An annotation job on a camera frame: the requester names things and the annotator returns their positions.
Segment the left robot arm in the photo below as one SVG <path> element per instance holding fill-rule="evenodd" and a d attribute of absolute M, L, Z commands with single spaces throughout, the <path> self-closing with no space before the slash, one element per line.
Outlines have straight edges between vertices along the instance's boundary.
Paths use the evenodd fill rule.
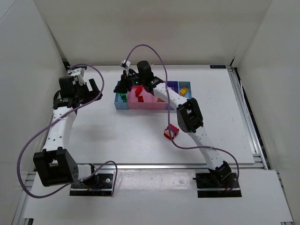
<path fill-rule="evenodd" d="M 53 101 L 53 125 L 41 152 L 33 156 L 36 170 L 45 187 L 74 183 L 89 177 L 91 164 L 78 165 L 68 152 L 69 139 L 77 108 L 102 97 L 94 79 L 89 84 L 80 75 L 59 79 L 60 90 Z"/>

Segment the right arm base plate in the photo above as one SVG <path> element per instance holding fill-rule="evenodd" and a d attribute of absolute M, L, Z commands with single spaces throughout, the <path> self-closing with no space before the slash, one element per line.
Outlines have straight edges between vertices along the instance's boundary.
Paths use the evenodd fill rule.
<path fill-rule="evenodd" d="M 242 197 L 237 174 L 232 172 L 224 181 L 219 182 L 211 173 L 196 173 L 198 198 L 236 198 Z"/>

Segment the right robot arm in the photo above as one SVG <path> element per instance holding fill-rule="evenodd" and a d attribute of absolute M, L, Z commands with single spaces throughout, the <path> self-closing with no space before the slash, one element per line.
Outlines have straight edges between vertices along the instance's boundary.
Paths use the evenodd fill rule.
<path fill-rule="evenodd" d="M 122 61 L 120 66 L 123 73 L 119 83 L 114 88 L 115 93 L 125 94 L 133 86 L 141 85 L 144 90 L 154 97 L 160 98 L 168 104 L 167 109 L 176 110 L 177 123 L 182 132 L 188 134 L 196 149 L 202 153 L 208 170 L 219 183 L 232 173 L 228 163 L 220 156 L 218 150 L 212 146 L 204 128 L 203 116 L 195 98 L 186 98 L 167 86 L 167 81 L 154 76 L 150 64 L 143 60 L 137 63 L 137 72 L 130 68 L 130 63 Z"/>

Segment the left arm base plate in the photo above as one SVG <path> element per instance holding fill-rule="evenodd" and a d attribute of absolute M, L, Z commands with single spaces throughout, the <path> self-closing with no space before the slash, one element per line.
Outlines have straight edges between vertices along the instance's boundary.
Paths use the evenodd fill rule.
<path fill-rule="evenodd" d="M 87 181 L 73 183 L 69 196 L 109 197 L 113 195 L 114 181 L 114 170 L 100 170 Z"/>

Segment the red curved lego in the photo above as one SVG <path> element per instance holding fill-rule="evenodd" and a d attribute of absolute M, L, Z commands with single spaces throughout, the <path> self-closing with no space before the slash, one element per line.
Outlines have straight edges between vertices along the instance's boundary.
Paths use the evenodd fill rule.
<path fill-rule="evenodd" d="M 137 99 L 138 99 L 138 102 L 140 102 L 140 103 L 144 102 L 143 96 L 138 96 Z"/>

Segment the red purple lego block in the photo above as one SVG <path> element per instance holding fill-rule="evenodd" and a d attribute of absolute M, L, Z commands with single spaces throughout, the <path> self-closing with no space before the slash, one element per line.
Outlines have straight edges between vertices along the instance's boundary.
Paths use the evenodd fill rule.
<path fill-rule="evenodd" d="M 174 126 L 173 124 L 170 124 L 167 128 L 166 128 L 167 132 L 169 135 L 171 136 L 176 136 L 179 133 L 179 129 Z"/>

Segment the lavender lego piece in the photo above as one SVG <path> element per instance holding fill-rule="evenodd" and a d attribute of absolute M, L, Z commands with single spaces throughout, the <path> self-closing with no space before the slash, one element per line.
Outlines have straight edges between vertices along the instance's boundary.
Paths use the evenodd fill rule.
<path fill-rule="evenodd" d="M 178 92 L 178 87 L 176 87 L 176 86 L 171 86 L 171 89 L 175 92 Z"/>

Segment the red semicircle lego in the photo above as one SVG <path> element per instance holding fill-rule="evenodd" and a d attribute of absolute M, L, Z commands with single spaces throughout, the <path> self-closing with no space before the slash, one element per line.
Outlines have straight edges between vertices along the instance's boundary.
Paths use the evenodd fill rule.
<path fill-rule="evenodd" d="M 138 87 L 136 88 L 136 90 L 135 90 L 135 96 L 136 96 L 136 97 L 139 97 L 140 94 L 141 94 L 141 92 L 142 92 L 142 90 L 143 90 L 143 87 L 142 87 L 142 86 L 138 86 Z"/>

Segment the red flower lego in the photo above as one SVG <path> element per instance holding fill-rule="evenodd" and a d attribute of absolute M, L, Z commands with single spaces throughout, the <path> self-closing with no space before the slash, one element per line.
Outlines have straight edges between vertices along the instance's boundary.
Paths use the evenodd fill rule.
<path fill-rule="evenodd" d="M 166 129 L 164 130 L 164 136 L 165 136 L 167 139 L 169 139 L 169 140 L 174 139 L 176 135 L 177 135 L 177 133 L 176 133 L 174 130 L 172 130 L 172 129 L 167 129 L 167 128 L 166 128 Z"/>

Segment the yellow lego brick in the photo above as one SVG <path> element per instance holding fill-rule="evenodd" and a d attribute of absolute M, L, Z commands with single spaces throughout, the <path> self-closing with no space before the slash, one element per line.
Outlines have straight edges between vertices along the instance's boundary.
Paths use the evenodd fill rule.
<path fill-rule="evenodd" d="M 185 94 L 188 92 L 188 88 L 186 87 L 183 87 L 181 90 L 180 90 L 180 95 L 181 96 L 185 96 Z"/>

